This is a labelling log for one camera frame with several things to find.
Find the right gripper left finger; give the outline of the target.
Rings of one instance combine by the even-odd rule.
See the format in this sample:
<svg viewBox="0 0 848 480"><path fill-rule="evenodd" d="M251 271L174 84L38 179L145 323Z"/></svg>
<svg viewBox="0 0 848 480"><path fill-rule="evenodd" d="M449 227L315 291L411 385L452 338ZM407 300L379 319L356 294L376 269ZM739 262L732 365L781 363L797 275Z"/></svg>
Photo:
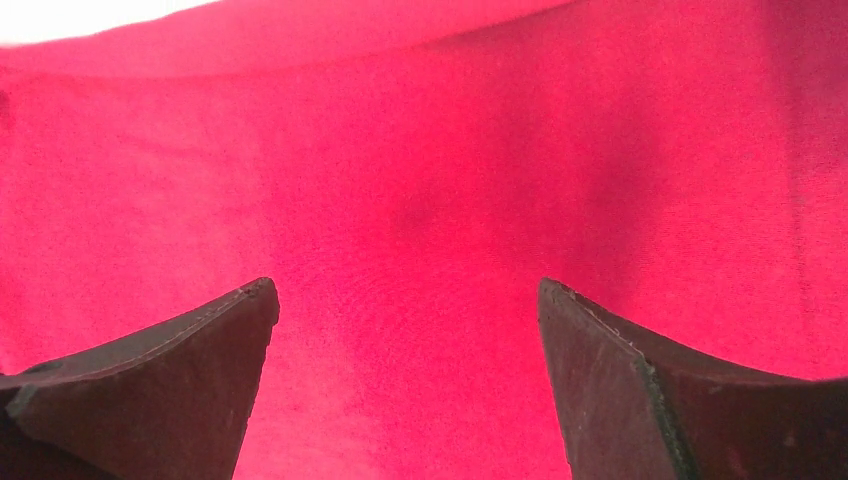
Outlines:
<svg viewBox="0 0 848 480"><path fill-rule="evenodd" d="M229 479L279 318L256 279L1 379L5 479Z"/></svg>

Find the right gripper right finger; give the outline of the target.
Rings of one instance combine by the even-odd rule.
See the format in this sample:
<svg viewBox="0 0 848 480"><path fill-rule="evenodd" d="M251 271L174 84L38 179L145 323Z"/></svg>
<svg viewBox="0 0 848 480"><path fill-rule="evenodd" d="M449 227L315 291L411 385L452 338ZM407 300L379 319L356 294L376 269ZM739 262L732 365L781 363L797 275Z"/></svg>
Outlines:
<svg viewBox="0 0 848 480"><path fill-rule="evenodd" d="M845 379L716 358L549 278L537 311L574 478L846 477Z"/></svg>

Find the red t shirt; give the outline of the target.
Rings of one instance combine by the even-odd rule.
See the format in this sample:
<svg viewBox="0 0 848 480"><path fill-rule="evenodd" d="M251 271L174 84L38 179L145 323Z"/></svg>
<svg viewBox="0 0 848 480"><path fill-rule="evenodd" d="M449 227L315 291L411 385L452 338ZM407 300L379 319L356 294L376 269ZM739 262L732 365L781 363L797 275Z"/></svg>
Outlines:
<svg viewBox="0 0 848 480"><path fill-rule="evenodd" d="M541 278L847 372L843 1L220 1L1 52L1 369L261 276L240 479L566 479Z"/></svg>

